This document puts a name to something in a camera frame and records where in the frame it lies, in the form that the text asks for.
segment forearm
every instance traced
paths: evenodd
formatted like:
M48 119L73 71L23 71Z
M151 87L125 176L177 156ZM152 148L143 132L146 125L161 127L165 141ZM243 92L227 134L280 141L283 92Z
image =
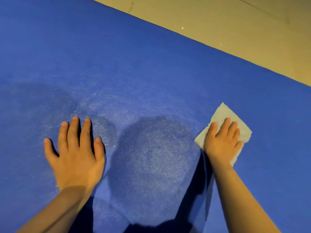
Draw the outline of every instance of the forearm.
M231 165L211 163L229 232L280 232Z
M85 199L85 188L74 186L62 190L49 205L24 225L24 232L68 232Z

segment finger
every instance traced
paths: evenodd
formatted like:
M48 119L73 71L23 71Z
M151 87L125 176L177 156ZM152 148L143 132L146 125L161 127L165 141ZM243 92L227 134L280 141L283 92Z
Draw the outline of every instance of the finger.
M238 151L239 149L241 149L244 145L244 142L243 141L238 141L236 144L235 144L235 149Z
M233 135L233 140L238 142L239 137L240 137L241 131L239 128L235 129L234 135Z
M78 149L79 148L79 139L78 139L78 129L79 129L79 118L74 116L70 123L68 129L68 149Z
M86 118L84 120L81 135L80 135L80 147L81 148L91 148L91 120Z
M59 155L68 152L68 142L67 142L68 128L69 124L67 122L62 122L58 134Z
M54 153L53 144L50 139L44 139L44 153L45 157L48 160L49 164L53 168L58 159L57 155Z
M218 132L219 135L227 135L230 126L230 118L226 118Z
M99 162L105 162L105 147L100 137L97 137L94 141L95 159Z
M235 130L238 127L238 123L237 122L233 122L231 123L229 129L228 129L228 137L232 138L234 136Z
M217 130L218 130L218 124L216 122L213 122L210 128L208 129L206 138L215 137L217 134Z

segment blue mat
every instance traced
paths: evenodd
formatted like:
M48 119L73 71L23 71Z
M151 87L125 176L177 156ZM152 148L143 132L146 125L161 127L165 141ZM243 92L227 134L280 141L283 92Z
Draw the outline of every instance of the blue mat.
M107 149L85 225L201 232L210 205L205 228L226 232L193 142L223 101L253 131L236 171L282 232L309 231L310 87L92 0L1 2L2 232L57 194L42 141L73 115Z

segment hand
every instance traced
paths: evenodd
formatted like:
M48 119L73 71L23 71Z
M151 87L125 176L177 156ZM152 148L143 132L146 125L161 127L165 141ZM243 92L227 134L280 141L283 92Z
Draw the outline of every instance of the hand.
M212 123L204 144L204 150L211 162L228 165L237 151L243 146L242 141L238 141L240 129L238 123L230 125L230 118L226 118L219 132L217 123Z
M71 124L62 122L58 136L59 157L53 152L52 141L44 140L45 156L51 165L60 191L71 186L83 186L86 201L100 181L105 164L104 145L97 137L94 141L95 156L91 148L91 120L85 119L78 139L79 118Z

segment beige floor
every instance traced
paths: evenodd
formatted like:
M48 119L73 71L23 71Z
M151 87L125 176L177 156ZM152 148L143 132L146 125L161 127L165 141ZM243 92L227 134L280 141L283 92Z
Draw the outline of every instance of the beige floor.
M311 86L311 0L96 1Z

